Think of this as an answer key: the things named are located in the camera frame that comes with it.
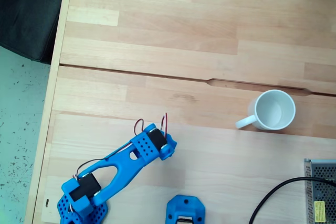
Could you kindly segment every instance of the speckled floor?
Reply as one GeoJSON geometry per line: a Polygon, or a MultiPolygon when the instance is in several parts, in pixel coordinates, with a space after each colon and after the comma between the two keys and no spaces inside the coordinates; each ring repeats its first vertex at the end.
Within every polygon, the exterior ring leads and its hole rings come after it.
{"type": "Polygon", "coordinates": [[[0,223],[25,218],[49,69],[0,47],[0,223]]]}

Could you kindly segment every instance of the yellow label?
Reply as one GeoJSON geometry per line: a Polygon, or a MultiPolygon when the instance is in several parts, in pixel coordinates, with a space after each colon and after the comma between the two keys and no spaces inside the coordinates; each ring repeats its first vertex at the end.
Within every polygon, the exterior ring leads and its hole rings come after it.
{"type": "Polygon", "coordinates": [[[325,222],[325,204],[324,201],[314,201],[315,222],[325,222]]]}

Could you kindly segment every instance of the black chair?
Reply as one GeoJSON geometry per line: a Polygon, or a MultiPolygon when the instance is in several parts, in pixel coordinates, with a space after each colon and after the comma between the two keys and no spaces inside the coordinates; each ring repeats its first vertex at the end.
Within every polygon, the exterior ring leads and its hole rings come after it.
{"type": "Polygon", "coordinates": [[[0,46],[50,63],[62,0],[0,0],[0,46]]]}

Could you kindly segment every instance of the blue base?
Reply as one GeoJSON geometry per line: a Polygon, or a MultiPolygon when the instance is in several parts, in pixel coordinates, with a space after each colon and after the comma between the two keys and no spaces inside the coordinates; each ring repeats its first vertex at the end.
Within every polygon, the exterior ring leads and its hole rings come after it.
{"type": "Polygon", "coordinates": [[[66,195],[59,200],[57,209],[61,216],[61,224],[99,224],[107,214],[108,207],[106,202],[100,206],[93,206],[93,212],[85,218],[81,218],[76,212],[69,211],[69,200],[66,195]]]}
{"type": "Polygon", "coordinates": [[[166,224],[176,224],[179,216],[191,217],[190,223],[204,224],[205,207],[197,197],[176,195],[167,204],[166,224]]]}

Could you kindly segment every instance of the wire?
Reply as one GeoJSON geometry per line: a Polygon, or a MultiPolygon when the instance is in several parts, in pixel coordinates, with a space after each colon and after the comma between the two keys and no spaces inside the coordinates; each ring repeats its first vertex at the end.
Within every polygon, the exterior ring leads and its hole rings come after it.
{"type": "Polygon", "coordinates": [[[78,171],[79,169],[81,169],[83,167],[83,165],[86,165],[92,161],[100,161],[100,160],[108,160],[110,157],[112,157],[114,154],[120,152],[120,151],[123,151],[124,149],[126,149],[127,147],[129,147],[130,145],[132,144],[131,141],[128,141],[127,143],[125,143],[123,146],[119,147],[118,149],[116,149],[114,152],[112,152],[110,155],[108,155],[107,157],[105,158],[95,158],[95,159],[91,159],[89,161],[86,161],[85,163],[81,164],[78,168],[77,168],[77,171],[76,171],[76,174],[74,174],[76,180],[80,179],[78,177],[78,171]]]}
{"type": "Polygon", "coordinates": [[[162,117],[160,131],[162,130],[163,122],[164,122],[164,138],[167,138],[167,113],[164,113],[162,117]]]}
{"type": "Polygon", "coordinates": [[[141,126],[141,132],[143,132],[143,124],[144,124],[144,120],[142,118],[140,118],[139,120],[136,121],[135,125],[134,125],[134,134],[137,135],[136,133],[136,129],[137,129],[137,124],[142,121],[142,126],[141,126]]]}
{"type": "Polygon", "coordinates": [[[261,209],[261,207],[263,206],[263,204],[266,202],[266,200],[271,197],[271,195],[273,193],[275,193],[279,188],[289,184],[289,183],[292,183],[292,182],[296,182],[296,181],[316,181],[316,182],[321,182],[321,183],[325,183],[325,184],[328,184],[328,185],[331,185],[331,186],[334,186],[336,187],[336,183],[335,182],[332,182],[330,180],[326,180],[324,178],[314,178],[314,177],[298,177],[298,178],[292,178],[292,179],[289,179],[289,180],[286,180],[284,182],[282,182],[281,184],[277,185],[275,188],[272,189],[272,191],[270,191],[263,199],[262,201],[259,203],[259,205],[257,206],[256,210],[254,210],[251,218],[250,218],[250,221],[248,222],[248,224],[252,224],[254,219],[256,218],[257,216],[257,213],[258,211],[261,209]]]}

